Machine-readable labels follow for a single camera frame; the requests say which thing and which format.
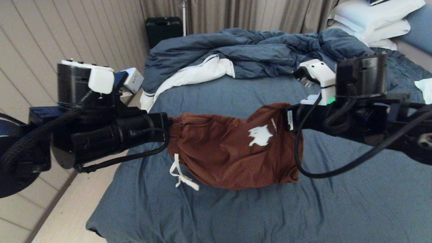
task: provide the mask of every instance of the brown pants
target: brown pants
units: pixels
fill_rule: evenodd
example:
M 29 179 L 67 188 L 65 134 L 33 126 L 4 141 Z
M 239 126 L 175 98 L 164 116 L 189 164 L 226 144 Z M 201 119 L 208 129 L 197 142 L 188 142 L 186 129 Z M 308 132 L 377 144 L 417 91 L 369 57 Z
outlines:
M 297 182 L 296 134 L 283 129 L 280 112 L 289 105 L 262 106 L 248 119 L 182 114 L 174 118 L 168 151 L 179 154 L 180 163 L 205 185 L 241 190 Z

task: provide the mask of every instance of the blue bedsheet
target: blue bedsheet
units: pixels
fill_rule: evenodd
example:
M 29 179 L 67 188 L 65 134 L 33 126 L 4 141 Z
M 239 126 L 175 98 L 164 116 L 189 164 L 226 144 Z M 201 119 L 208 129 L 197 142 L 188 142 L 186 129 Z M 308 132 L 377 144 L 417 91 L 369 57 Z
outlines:
M 432 75 L 396 51 L 389 52 L 388 63 L 388 90 L 411 93 L 413 101 L 422 102 L 413 81 Z M 264 104 L 296 104 L 317 92 L 291 76 L 225 76 L 172 88 L 161 94 L 152 112 L 246 118 Z M 316 131 L 305 131 L 304 138 L 304 167 L 317 173 L 340 167 L 371 148 Z M 130 153 L 156 146 L 145 144 Z M 333 178 L 300 176 L 298 183 L 243 191 L 201 185 L 196 192 L 184 184 L 176 188 L 177 178 L 169 174 L 172 162 L 164 151 L 122 163 L 87 229 L 109 243 L 432 241 L 431 167 L 399 152 L 383 151 Z

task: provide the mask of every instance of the floor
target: floor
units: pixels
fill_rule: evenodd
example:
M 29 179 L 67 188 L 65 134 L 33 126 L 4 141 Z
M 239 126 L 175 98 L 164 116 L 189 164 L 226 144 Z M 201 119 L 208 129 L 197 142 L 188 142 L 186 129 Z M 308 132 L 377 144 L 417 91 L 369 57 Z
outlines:
M 129 106 L 140 107 L 142 91 L 138 92 Z M 127 151 L 115 156 L 126 155 Z M 90 174 L 78 174 L 63 197 L 55 206 L 32 243 L 106 243 L 94 232 L 86 231 L 86 221 L 98 205 L 112 181 L 118 165 L 110 166 Z

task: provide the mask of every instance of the green led light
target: green led light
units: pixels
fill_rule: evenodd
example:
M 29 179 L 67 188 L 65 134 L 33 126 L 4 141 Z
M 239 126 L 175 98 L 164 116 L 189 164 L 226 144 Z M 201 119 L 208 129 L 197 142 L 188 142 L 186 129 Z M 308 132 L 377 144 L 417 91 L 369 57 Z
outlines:
M 333 98 L 332 98 L 328 103 L 331 104 L 331 103 L 333 103 L 335 100 L 336 100 L 336 98 L 333 97 Z

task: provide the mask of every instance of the black suitcase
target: black suitcase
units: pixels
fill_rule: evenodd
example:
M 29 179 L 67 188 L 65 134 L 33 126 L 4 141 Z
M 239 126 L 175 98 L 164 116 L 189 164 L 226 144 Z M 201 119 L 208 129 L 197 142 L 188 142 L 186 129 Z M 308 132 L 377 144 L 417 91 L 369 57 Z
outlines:
M 159 17 L 146 19 L 146 31 L 150 49 L 161 40 L 183 36 L 183 26 L 179 17 Z

